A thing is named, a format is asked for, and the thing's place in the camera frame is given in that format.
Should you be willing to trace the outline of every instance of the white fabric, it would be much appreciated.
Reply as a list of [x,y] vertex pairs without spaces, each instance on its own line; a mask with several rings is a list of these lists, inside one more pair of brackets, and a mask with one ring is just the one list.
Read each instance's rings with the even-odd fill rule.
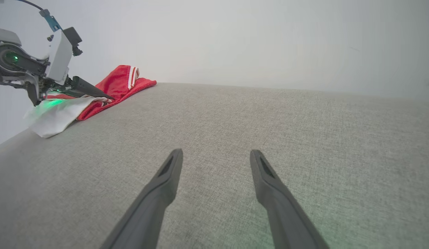
[[108,98],[92,96],[46,99],[29,110],[24,115],[24,120],[33,132],[40,137],[48,138],[63,132],[93,101],[111,102]]

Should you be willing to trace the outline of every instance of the green led light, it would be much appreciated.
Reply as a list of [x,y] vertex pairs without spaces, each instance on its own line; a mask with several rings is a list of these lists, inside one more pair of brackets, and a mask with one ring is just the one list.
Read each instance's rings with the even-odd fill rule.
[[19,61],[18,54],[17,54],[17,53],[15,53],[15,52],[8,52],[8,53],[6,54],[6,60],[7,60],[9,63],[13,63],[13,64],[15,64],[15,63],[17,63],[17,62]]

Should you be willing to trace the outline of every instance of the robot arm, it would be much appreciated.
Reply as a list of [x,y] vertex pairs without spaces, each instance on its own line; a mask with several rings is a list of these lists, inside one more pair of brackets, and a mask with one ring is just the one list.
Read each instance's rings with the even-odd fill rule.
[[41,9],[39,13],[53,30],[53,35],[47,38],[51,42],[49,56],[43,59],[32,57],[21,48],[15,33],[0,29],[0,85],[26,89],[34,106],[49,92],[76,98],[87,94],[113,99],[80,77],[69,78],[68,65],[72,55],[82,53],[77,48],[82,39],[73,27],[63,30],[47,9]]

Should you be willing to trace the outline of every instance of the cable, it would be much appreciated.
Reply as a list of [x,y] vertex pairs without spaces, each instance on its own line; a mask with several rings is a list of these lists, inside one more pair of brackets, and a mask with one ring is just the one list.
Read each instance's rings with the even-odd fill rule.
[[39,10],[42,10],[42,8],[41,8],[41,7],[39,7],[38,5],[36,5],[36,4],[34,4],[34,3],[31,3],[31,2],[29,2],[29,1],[26,1],[26,0],[16,0],[16,1],[20,1],[20,2],[24,2],[24,3],[28,3],[29,5],[34,6],[34,7],[38,8]]

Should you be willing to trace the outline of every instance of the gray fabric surface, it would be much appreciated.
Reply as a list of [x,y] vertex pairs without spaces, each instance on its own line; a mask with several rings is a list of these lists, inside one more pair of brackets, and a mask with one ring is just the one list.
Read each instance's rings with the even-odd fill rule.
[[98,248],[174,148],[159,248],[272,247],[260,149],[332,248],[429,247],[429,103],[160,83],[0,145],[0,248]]

